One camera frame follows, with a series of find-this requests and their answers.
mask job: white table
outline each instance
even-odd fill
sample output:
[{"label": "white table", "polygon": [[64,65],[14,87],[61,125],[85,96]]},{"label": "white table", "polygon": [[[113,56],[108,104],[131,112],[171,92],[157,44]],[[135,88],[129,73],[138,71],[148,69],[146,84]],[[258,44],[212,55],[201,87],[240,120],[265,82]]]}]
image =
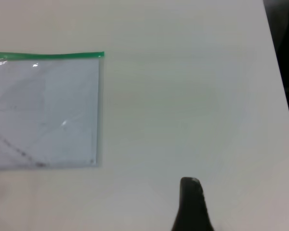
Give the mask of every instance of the white table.
[{"label": "white table", "polygon": [[100,166],[0,172],[0,231],[289,231],[289,113],[261,0],[0,1],[0,51],[105,51]]}]

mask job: green zipper seal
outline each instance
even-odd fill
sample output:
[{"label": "green zipper seal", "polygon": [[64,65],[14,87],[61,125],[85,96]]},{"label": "green zipper seal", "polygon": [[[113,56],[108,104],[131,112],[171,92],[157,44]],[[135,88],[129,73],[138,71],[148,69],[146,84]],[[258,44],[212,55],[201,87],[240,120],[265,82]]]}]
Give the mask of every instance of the green zipper seal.
[{"label": "green zipper seal", "polygon": [[28,54],[28,53],[10,53],[0,52],[0,59],[7,61],[15,60],[30,60],[30,59],[91,59],[104,57],[102,52],[86,52],[86,53],[73,53],[73,54]]}]

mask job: white desk surface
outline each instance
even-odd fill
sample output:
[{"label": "white desk surface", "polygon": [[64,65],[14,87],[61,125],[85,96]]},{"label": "white desk surface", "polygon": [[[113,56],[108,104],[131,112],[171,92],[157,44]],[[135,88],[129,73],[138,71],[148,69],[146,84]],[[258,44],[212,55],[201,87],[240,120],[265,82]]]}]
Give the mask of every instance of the white desk surface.
[{"label": "white desk surface", "polygon": [[261,0],[0,1],[0,51],[105,51],[100,166],[0,172],[0,231],[289,231],[289,113]]}]

